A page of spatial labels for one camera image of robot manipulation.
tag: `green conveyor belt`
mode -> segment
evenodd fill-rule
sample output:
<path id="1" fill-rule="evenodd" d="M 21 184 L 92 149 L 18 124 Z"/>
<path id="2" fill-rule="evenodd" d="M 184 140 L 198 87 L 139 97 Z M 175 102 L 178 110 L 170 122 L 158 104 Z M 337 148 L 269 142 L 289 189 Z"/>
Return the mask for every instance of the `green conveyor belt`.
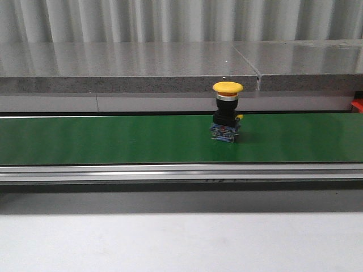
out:
<path id="1" fill-rule="evenodd" d="M 211 116 L 0 119 L 0 164 L 363 162 L 363 114 L 249 114 L 238 143 Z"/>

